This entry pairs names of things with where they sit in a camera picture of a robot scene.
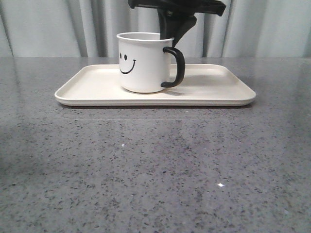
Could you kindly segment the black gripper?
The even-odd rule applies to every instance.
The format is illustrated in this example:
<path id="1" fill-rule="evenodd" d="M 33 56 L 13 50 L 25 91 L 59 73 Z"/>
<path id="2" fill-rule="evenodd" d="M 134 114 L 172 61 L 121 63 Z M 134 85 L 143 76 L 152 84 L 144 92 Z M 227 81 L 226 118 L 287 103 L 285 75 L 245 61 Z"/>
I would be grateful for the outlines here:
<path id="1" fill-rule="evenodd" d="M 173 38 L 173 47 L 197 22 L 194 15 L 168 16 L 167 11 L 222 16 L 226 5 L 219 0 L 128 0 L 130 8 L 158 9 L 160 39 Z"/>

